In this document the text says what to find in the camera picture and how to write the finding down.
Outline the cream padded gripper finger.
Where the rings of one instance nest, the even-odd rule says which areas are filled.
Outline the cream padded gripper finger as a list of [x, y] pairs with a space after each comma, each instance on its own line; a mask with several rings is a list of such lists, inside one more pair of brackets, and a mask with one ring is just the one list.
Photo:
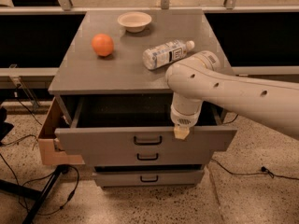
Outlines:
[[189, 135], [189, 133], [190, 133], [190, 129], [188, 127], [182, 127], [178, 125], [174, 127], [174, 136], [177, 139], [185, 140], [186, 137]]

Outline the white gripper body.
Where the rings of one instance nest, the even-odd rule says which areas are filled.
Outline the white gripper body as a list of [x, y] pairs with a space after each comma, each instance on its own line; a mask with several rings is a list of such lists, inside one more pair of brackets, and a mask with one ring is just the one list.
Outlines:
[[199, 119], [202, 104], [202, 100], [189, 99], [174, 93], [170, 112], [171, 120], [180, 127], [193, 127]]

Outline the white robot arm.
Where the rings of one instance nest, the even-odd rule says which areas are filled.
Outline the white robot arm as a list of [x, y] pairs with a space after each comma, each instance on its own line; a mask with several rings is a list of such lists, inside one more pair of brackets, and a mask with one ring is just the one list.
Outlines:
[[198, 52], [170, 65], [165, 73], [173, 91], [171, 120], [175, 137], [186, 138], [204, 102], [212, 103], [268, 128], [299, 139], [299, 84], [220, 72], [211, 52]]

